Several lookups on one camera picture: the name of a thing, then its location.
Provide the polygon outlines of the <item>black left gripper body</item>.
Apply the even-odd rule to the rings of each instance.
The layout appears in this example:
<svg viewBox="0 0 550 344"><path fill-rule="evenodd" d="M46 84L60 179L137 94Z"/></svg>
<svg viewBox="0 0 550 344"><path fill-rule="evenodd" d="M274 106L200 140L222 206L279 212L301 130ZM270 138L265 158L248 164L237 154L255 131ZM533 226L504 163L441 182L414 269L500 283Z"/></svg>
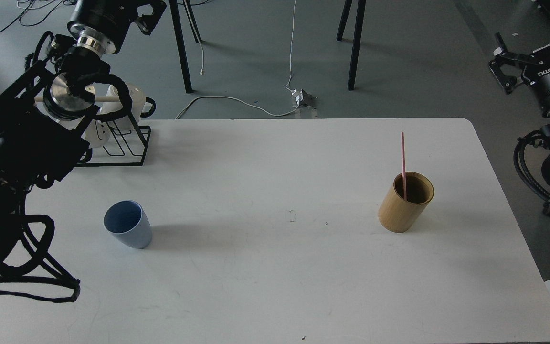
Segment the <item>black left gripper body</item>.
<svg viewBox="0 0 550 344"><path fill-rule="evenodd" d="M98 43L98 54L120 52L131 24L151 35L167 5L163 0L79 0L67 24L79 45Z"/></svg>

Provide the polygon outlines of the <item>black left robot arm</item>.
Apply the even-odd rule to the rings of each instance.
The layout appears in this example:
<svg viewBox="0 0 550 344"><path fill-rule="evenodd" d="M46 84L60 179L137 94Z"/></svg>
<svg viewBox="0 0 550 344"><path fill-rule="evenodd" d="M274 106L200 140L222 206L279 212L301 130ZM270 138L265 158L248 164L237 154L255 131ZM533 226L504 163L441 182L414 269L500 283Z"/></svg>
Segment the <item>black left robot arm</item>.
<svg viewBox="0 0 550 344"><path fill-rule="evenodd" d="M129 87L101 57L120 51L133 23L150 35L165 9L162 0L79 0L67 25L70 34L44 33L24 74L0 94L0 284L72 290L65 298L15 296L53 303L78 299L79 279L48 252L54 220L26 214L26 196L89 163L90 124L128 118L131 132L148 146L151 129L132 115Z"/></svg>

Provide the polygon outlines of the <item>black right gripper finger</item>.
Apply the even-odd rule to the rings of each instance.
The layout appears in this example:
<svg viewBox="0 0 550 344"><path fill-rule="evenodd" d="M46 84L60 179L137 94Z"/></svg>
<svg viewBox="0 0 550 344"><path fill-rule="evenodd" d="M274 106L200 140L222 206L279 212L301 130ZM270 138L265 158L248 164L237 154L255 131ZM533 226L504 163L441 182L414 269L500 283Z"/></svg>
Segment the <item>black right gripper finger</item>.
<svg viewBox="0 0 550 344"><path fill-rule="evenodd" d="M495 54L496 65L538 65L534 56L510 52L499 32L495 33L495 40L500 48L500 53Z"/></svg>
<svg viewBox="0 0 550 344"><path fill-rule="evenodd" d="M521 76L506 75L502 71L504 65L516 68L522 67L522 61L519 57L494 57L489 61L488 66L496 81L502 87L506 94L511 94L515 88L524 83Z"/></svg>

